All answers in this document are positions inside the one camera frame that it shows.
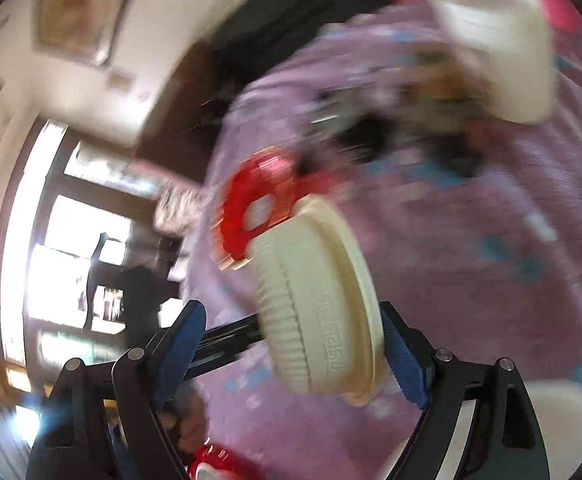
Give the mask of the person's right hand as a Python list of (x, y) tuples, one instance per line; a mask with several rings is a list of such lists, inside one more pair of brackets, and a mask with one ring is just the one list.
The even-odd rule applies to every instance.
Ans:
[(178, 388), (175, 398), (163, 405), (159, 419), (180, 454), (197, 451), (209, 435), (206, 403), (192, 382)]

